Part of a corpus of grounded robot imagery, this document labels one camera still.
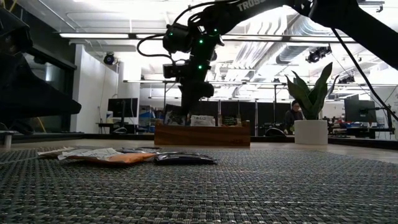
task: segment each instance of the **computer monitor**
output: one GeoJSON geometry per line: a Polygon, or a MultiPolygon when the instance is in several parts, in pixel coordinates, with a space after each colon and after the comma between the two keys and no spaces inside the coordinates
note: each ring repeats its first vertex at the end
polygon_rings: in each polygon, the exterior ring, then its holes
{"type": "Polygon", "coordinates": [[[374,101],[344,100],[345,120],[351,122],[375,123],[376,110],[374,101]]]}
{"type": "Polygon", "coordinates": [[[108,111],[113,112],[115,118],[136,118],[137,117],[137,98],[109,99],[108,111]]]}

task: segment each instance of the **potted plant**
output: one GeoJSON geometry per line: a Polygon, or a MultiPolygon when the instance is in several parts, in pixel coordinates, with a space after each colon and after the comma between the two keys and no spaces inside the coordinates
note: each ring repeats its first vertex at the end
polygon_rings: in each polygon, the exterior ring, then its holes
{"type": "Polygon", "coordinates": [[[327,81],[331,74],[333,63],[328,64],[322,71],[315,86],[310,90],[305,81],[303,81],[295,72],[297,84],[292,83],[287,77],[287,87],[289,93],[298,101],[302,113],[306,120],[295,121],[295,143],[296,144],[328,144],[328,123],[319,120],[318,115],[325,103],[325,98],[333,92],[335,81],[328,90],[327,81]]]}

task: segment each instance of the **wooden tray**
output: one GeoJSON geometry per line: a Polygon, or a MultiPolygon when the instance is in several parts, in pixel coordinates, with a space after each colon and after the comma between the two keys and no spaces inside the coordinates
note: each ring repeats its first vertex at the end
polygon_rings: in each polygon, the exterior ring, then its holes
{"type": "Polygon", "coordinates": [[[245,127],[155,127],[155,145],[250,146],[250,126],[245,127]]]}

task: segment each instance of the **person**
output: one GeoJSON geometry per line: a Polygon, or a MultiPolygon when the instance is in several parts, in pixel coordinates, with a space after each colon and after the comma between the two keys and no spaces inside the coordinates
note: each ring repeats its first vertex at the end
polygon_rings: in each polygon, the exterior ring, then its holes
{"type": "Polygon", "coordinates": [[[292,109],[288,110],[285,114],[285,134],[293,134],[290,130],[291,127],[294,125],[294,121],[303,120],[303,114],[300,111],[300,105],[297,100],[292,102],[292,109]]]}

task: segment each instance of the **gray carpet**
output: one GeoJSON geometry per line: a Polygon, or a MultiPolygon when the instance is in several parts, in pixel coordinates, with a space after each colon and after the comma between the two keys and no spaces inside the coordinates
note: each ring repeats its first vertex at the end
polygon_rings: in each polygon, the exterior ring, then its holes
{"type": "Polygon", "coordinates": [[[398,223],[397,164],[224,149],[197,151],[217,166],[109,167],[36,152],[0,153],[0,223],[398,223]]]}

